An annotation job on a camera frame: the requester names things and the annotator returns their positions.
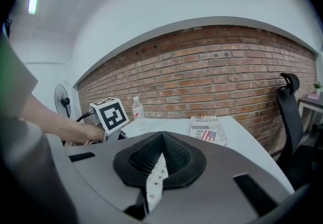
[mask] electric fan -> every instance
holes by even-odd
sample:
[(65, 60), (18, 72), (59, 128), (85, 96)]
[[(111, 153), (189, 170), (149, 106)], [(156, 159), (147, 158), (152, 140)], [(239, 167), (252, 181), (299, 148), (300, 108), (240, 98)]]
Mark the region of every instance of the electric fan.
[(66, 89), (63, 87), (63, 85), (57, 85), (55, 89), (54, 100), (57, 112), (60, 115), (70, 118), (70, 99), (68, 98)]

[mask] plastic water bottle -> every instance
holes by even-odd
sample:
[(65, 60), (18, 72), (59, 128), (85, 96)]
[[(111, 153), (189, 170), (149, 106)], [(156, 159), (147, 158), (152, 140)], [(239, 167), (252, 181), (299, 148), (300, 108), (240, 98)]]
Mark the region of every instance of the plastic water bottle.
[(137, 129), (139, 131), (144, 131), (147, 128), (147, 126), (146, 126), (146, 122), (145, 122), (145, 114), (143, 112), (143, 106), (139, 102), (138, 97), (134, 97), (133, 101), (134, 102), (132, 105), (132, 112), (133, 112), (133, 116), (135, 118), (135, 123), (136, 123)]

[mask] person's hand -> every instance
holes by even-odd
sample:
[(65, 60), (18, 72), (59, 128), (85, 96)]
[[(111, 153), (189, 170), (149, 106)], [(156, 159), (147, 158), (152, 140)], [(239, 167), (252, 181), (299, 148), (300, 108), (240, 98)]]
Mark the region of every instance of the person's hand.
[(87, 125), (82, 124), (82, 132), (85, 134), (86, 142), (88, 144), (90, 141), (103, 141), (105, 132), (104, 129), (95, 126), (95, 125)]

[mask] black slot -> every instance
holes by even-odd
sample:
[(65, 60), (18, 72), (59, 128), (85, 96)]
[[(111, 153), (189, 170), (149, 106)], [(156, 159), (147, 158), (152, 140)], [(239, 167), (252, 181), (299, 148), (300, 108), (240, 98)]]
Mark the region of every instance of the black slot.
[(86, 152), (86, 153), (81, 153), (81, 154), (69, 156), (69, 158), (70, 158), (71, 162), (75, 162), (75, 161), (87, 159), (87, 158), (94, 157), (94, 156), (95, 156), (95, 154), (93, 152)]
[(233, 177), (259, 216), (272, 211), (277, 204), (248, 174)]

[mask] person's arm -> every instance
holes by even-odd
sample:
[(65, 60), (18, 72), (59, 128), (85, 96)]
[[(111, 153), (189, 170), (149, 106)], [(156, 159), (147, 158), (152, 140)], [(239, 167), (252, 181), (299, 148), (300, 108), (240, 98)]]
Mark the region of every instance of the person's arm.
[(48, 109), (33, 95), (30, 95), (22, 117), (38, 125), (43, 133), (55, 134), (64, 141), (85, 143), (102, 141), (104, 138), (103, 129), (61, 116)]

